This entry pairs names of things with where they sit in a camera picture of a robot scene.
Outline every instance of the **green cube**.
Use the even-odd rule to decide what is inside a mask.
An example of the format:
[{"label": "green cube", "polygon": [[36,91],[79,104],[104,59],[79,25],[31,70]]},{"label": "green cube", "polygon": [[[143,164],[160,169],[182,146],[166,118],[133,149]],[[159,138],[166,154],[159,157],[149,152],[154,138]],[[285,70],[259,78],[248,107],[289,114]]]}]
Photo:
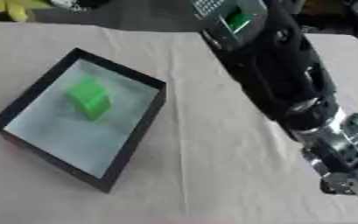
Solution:
[{"label": "green cube", "polygon": [[92,77],[76,83],[69,89],[68,94],[74,106],[92,121],[101,117],[111,107],[105,89]]}]

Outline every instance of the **metal component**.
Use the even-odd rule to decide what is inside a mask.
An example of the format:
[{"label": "metal component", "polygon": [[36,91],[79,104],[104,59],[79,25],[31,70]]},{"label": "metal component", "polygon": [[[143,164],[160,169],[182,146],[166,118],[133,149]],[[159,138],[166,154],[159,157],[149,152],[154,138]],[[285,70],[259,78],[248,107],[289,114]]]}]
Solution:
[{"label": "metal component", "polygon": [[291,111],[296,112],[296,113],[303,112],[305,110],[308,110],[310,107],[312,107],[317,101],[318,101],[318,98],[301,102],[301,103],[295,105],[294,107],[292,107]]},{"label": "metal component", "polygon": [[[305,145],[302,154],[321,176],[323,191],[358,196],[358,114],[346,116],[340,109],[324,127],[294,135]],[[347,169],[336,171],[340,165]]]},{"label": "metal component", "polygon": [[323,163],[323,161],[311,152],[311,149],[304,148],[302,150],[304,159],[313,167],[313,169],[322,177],[325,178],[330,175],[328,167]]}]

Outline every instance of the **table surface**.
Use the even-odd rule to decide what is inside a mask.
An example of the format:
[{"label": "table surface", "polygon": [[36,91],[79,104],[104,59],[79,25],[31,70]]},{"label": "table surface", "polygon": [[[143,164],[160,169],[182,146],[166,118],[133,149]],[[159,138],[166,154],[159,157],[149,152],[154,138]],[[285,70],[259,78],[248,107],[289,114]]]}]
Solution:
[{"label": "table surface", "polygon": [[[358,41],[310,38],[358,111]],[[0,111],[74,47],[167,81],[167,103],[110,194],[0,136],[0,224],[358,222],[195,33],[0,24]]]}]

